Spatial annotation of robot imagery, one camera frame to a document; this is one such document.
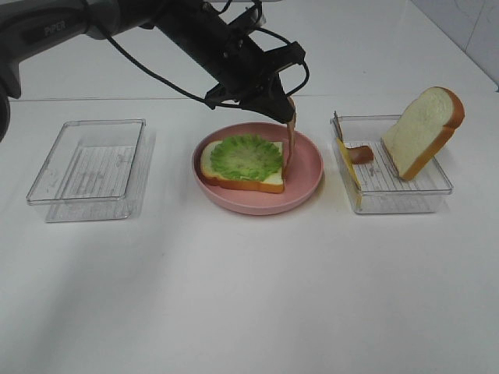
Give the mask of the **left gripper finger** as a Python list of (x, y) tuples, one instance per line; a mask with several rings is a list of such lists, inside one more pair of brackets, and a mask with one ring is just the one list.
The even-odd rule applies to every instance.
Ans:
[(271, 117), (292, 117), (295, 114), (294, 104), (284, 92), (278, 73), (271, 77), (268, 109)]
[(293, 106), (281, 91), (242, 93), (237, 96), (237, 101), (241, 109), (260, 113), (280, 123), (289, 122), (293, 117)]

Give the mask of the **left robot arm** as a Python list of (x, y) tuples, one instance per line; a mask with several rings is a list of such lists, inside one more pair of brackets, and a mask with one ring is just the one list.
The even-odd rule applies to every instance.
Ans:
[[(209, 1), (16, 1), (1, 6), (1, 134), (10, 122), (10, 99), (21, 95), (19, 64), (73, 37), (109, 41), (147, 75), (209, 108), (254, 111), (280, 123), (295, 116), (279, 73), (305, 66), (298, 42), (264, 51), (250, 38), (264, 32), (262, 3), (255, 1), (230, 23)], [(198, 97), (139, 63), (114, 36), (134, 27), (159, 29), (217, 84)]]

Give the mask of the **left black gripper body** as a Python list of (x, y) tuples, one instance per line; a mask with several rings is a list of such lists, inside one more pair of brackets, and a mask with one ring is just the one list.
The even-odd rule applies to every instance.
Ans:
[(302, 65), (305, 51), (297, 42), (269, 51), (250, 35), (228, 28), (206, 1), (166, 1), (154, 17), (154, 25), (218, 82), (204, 100), (214, 108), (237, 96), (268, 91), (271, 77), (292, 65)]

